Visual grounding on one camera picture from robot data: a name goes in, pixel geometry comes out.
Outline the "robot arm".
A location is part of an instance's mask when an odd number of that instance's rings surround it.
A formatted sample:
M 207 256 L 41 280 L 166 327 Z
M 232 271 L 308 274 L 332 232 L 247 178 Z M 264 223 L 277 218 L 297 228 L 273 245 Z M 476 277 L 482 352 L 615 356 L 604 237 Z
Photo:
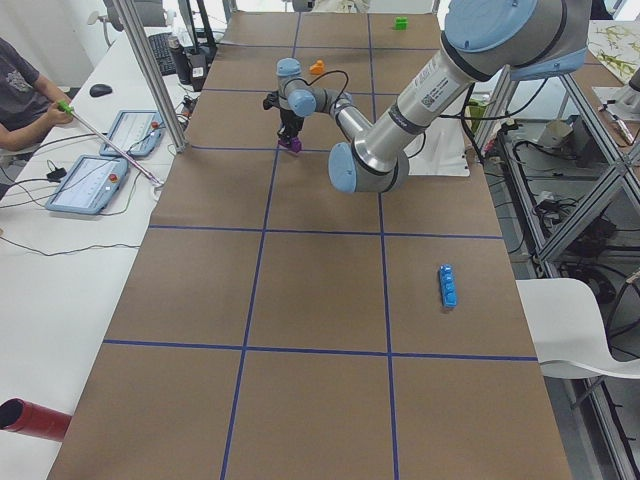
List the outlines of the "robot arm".
M 278 109 L 278 143 L 294 153 L 301 150 L 298 134 L 305 118 L 331 116 L 346 138 L 329 155 L 334 188 L 391 191 L 409 174 L 406 147 L 472 84 L 491 79 L 503 67 L 509 67 L 515 81 L 579 69 L 587 52 L 590 15 L 588 1 L 453 1 L 440 50 L 376 122 L 347 93 L 306 82 L 294 58 L 278 61 L 278 86 L 263 107 Z

